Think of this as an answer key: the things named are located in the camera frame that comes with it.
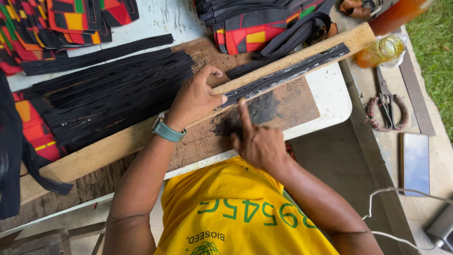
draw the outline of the phone screen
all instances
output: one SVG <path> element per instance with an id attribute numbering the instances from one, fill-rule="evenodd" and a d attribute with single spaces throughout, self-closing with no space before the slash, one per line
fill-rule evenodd
<path id="1" fill-rule="evenodd" d="M 429 194 L 429 140 L 428 136 L 405 133 L 404 188 Z M 407 196 L 422 196 L 406 191 Z"/>

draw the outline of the person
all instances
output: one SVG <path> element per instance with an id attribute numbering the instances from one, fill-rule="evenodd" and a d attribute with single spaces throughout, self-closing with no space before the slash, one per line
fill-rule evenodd
<path id="1" fill-rule="evenodd" d="M 210 75 L 223 76 L 204 65 L 181 86 L 164 119 L 168 127 L 181 132 L 226 102 L 206 84 Z M 233 134 L 231 141 L 240 157 L 168 180 L 157 246 L 149 214 L 175 142 L 151 137 L 115 191 L 103 254 L 383 254 L 348 202 L 286 152 L 282 132 L 252 124 L 245 99 L 238 104 L 243 139 Z"/>

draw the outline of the yellow t-shirt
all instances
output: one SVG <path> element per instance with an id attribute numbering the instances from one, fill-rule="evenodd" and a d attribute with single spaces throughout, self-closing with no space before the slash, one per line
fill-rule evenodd
<path id="1" fill-rule="evenodd" d="M 239 157 L 171 178 L 154 254 L 338 255 L 282 194 L 281 183 Z"/>

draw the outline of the charging cable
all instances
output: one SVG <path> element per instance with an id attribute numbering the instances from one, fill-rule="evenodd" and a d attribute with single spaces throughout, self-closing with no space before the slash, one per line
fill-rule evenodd
<path id="1" fill-rule="evenodd" d="M 449 203 L 449 204 L 452 204 L 453 205 L 453 200 L 450 200 L 450 199 L 446 199 L 446 198 L 443 198 L 443 197 L 438 197 L 438 196 L 433 196 L 433 195 L 428 195 L 428 194 L 425 194 L 423 192 L 420 192 L 420 191 L 416 191 L 416 190 L 410 190 L 410 189 L 403 189 L 403 188 L 392 188 L 392 187 L 388 187 L 388 188 L 383 188 L 383 189 L 378 189 L 376 191 L 374 191 L 373 193 L 370 194 L 370 206 L 369 206 L 369 209 L 368 209 L 368 214 L 365 215 L 362 220 L 366 219 L 366 218 L 371 218 L 371 204 L 372 204 L 372 201 L 373 201 L 373 196 L 376 195 L 377 193 L 381 193 L 381 192 L 386 192 L 386 191 L 410 191 L 410 192 L 415 192 L 415 193 L 418 193 L 420 195 L 423 195 L 423 196 L 426 196 L 426 197 L 431 197 L 431 198 L 435 198 L 435 199 L 438 199 L 438 200 L 441 200 L 441 201 L 444 201 L 446 203 Z M 383 236 L 387 236 L 387 237 L 390 237 L 391 239 L 393 240 L 396 240 L 398 242 L 403 242 L 405 244 L 409 244 L 410 246 L 412 246 L 413 248 L 419 250 L 419 251 L 427 251 L 427 250 L 434 250 L 440 246 L 443 245 L 443 241 L 442 240 L 438 240 L 436 243 L 435 243 L 435 246 L 433 248 L 429 248 L 429 249 L 422 249 L 422 248 L 419 248 L 415 245 L 413 245 L 411 242 L 405 240 L 405 239 L 402 239 L 402 238 L 398 238 L 396 236 L 393 236 L 393 235 L 390 235 L 390 234 L 387 234 L 387 233 L 383 233 L 383 232 L 379 232 L 379 231 L 371 231 L 374 235 L 383 235 Z"/>

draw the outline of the scissors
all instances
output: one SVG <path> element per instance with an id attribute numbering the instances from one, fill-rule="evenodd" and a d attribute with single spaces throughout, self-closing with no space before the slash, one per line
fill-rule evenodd
<path id="1" fill-rule="evenodd" d="M 381 68 L 379 66 L 375 67 L 376 73 L 376 83 L 379 91 L 379 95 L 371 99 L 370 104 L 368 105 L 366 117 L 370 122 L 371 127 L 377 131 L 381 132 L 390 132 L 391 130 L 399 131 L 403 129 L 407 122 L 409 122 L 409 111 L 407 109 L 404 101 L 397 94 L 392 95 L 389 88 L 387 87 L 387 82 L 382 76 Z M 401 108 L 402 120 L 398 125 L 395 125 L 395 118 L 393 116 L 393 102 Z M 374 119 L 374 108 L 378 104 L 379 109 L 381 110 L 382 115 L 384 116 L 384 121 L 386 127 L 382 127 Z"/>

